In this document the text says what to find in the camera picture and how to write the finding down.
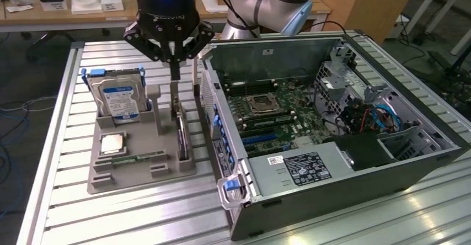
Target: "wooden cabinet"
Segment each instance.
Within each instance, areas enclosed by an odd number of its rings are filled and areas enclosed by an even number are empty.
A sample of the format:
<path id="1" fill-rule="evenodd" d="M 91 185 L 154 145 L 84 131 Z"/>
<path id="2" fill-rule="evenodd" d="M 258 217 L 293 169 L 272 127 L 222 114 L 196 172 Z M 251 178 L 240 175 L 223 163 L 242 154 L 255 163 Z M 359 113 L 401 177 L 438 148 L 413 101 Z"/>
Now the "wooden cabinet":
<path id="1" fill-rule="evenodd" d="M 363 30 L 381 44 L 391 32 L 398 16 L 409 0 L 322 0 L 333 9 L 327 20 L 341 23 L 346 29 Z M 339 30 L 326 24 L 325 30 Z"/>

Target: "circuit board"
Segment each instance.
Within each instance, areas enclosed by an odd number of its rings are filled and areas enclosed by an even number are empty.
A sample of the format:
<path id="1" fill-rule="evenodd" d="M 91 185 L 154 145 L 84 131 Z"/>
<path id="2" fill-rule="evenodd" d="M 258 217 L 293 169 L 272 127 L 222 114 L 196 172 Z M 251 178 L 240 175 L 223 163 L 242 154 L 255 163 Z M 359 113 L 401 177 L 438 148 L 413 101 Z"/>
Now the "circuit board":
<path id="1" fill-rule="evenodd" d="M 306 86 L 298 85 L 294 81 L 283 81 L 276 84 L 275 92 L 264 94 L 270 96 L 263 101 L 264 103 L 262 104 L 264 106 L 262 108 L 271 109 L 274 114 L 286 111 L 295 117 L 291 118 L 289 123 L 282 125 L 268 123 L 270 126 L 260 129 L 246 131 L 242 128 L 239 130 L 250 157 L 318 145 L 326 138 L 333 136 L 323 123 L 323 118 L 313 106 Z M 230 96 L 227 99 L 234 118 L 239 122 L 240 120 L 244 122 L 246 119 L 255 118 L 254 114 L 256 113 L 252 109 L 250 96 Z M 270 140 L 254 142 L 259 138 L 268 138 Z"/>

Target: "motherboard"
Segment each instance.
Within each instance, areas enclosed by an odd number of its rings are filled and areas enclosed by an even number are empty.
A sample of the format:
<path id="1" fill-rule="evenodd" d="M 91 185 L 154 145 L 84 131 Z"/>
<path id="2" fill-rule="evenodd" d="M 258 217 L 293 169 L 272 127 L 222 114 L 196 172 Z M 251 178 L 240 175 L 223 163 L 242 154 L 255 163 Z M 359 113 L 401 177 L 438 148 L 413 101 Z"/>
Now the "motherboard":
<path id="1" fill-rule="evenodd" d="M 333 136 L 317 112 L 309 85 L 297 79 L 260 85 L 226 89 L 248 157 L 309 147 Z"/>

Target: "slotted metal surface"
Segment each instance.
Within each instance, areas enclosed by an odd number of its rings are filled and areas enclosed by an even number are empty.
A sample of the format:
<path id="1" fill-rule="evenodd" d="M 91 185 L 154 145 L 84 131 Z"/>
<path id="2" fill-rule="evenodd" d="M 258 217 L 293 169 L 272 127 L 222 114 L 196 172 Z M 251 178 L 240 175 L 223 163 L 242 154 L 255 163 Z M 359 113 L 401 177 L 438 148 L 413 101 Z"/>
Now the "slotted metal surface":
<path id="1" fill-rule="evenodd" d="M 357 40 L 470 141 L 469 121 L 371 41 Z M 231 242 L 191 90 L 190 66 L 182 68 L 180 98 L 191 122 L 196 175 L 90 195 L 87 179 L 96 106 L 79 71 L 82 68 L 130 69 L 139 64 L 147 68 L 147 82 L 164 84 L 159 106 L 168 106 L 170 70 L 162 63 L 151 62 L 124 41 L 91 42 L 72 49 L 19 244 L 471 244 L 469 154 L 402 193 L 258 238 Z M 374 84 L 382 83 L 381 76 L 361 61 L 358 70 Z"/>

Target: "blue hard drive label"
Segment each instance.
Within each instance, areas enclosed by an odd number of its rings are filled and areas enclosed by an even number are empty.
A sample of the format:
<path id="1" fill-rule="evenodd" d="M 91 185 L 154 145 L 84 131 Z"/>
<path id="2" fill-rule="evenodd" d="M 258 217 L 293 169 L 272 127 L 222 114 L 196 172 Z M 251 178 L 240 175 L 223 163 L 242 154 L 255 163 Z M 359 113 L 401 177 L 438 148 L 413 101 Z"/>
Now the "blue hard drive label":
<path id="1" fill-rule="evenodd" d="M 333 178 L 318 152 L 285 158 L 285 164 L 298 186 Z"/>
<path id="2" fill-rule="evenodd" d="M 127 120 L 138 117 L 138 102 L 132 98 L 134 88 L 116 87 L 103 89 L 106 102 L 111 115 L 119 120 Z"/>

